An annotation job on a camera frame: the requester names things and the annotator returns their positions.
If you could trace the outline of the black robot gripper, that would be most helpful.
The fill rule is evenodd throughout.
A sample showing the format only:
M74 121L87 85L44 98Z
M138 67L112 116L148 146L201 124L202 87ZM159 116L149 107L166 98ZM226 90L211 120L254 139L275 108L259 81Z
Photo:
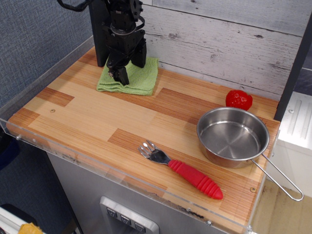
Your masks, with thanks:
M138 67L144 67L146 63L146 39L144 24L134 25L130 31L118 30L110 23L104 28L106 46L109 56L106 66L109 68L109 76L122 85L128 85L128 75L125 66L131 62Z

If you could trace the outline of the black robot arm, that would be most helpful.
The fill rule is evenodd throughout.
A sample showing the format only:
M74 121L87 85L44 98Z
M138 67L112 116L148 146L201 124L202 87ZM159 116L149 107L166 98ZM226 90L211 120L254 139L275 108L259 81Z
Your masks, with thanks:
M89 9L98 66L107 67L108 75L115 81L129 84L126 65L143 68L146 63L142 1L85 0L77 6L61 0L58 3L74 12Z

